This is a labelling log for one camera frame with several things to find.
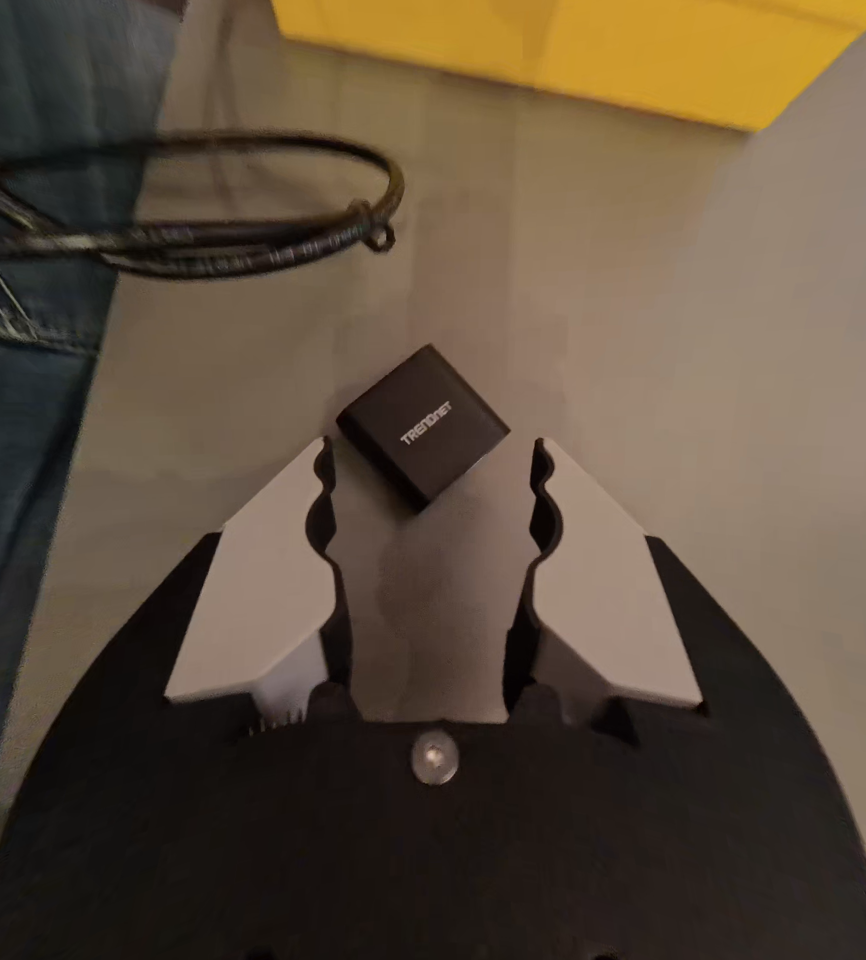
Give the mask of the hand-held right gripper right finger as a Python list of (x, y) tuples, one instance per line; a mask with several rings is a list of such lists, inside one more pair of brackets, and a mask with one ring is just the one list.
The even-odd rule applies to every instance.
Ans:
[(512, 719), (540, 687), (570, 726), (613, 701), (693, 711), (703, 693), (645, 529), (551, 438), (535, 441), (527, 566), (502, 670)]

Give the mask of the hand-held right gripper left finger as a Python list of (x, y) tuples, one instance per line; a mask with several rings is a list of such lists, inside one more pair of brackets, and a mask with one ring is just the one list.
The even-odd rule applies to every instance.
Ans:
[(223, 524), (165, 687), (173, 703), (247, 694), (261, 716), (305, 716), (350, 684), (352, 628), (336, 534), (331, 440), (316, 438)]

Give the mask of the black ethernet splitter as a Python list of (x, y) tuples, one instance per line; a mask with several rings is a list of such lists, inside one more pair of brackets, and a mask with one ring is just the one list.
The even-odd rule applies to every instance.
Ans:
[(510, 434), (430, 343), (349, 403), (336, 425), (417, 514)]

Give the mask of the yellow plastic bin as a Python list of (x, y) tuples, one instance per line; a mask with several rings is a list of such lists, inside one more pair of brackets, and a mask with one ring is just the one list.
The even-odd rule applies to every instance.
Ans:
[(757, 133), (866, 1), (273, 1), (290, 41)]

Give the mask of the person's blue jeans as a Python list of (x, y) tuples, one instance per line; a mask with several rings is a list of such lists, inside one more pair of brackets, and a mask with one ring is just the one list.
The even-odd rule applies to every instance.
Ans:
[[(154, 133), (185, 7), (0, 1), (0, 162)], [(0, 740), (116, 282), (0, 262)]]

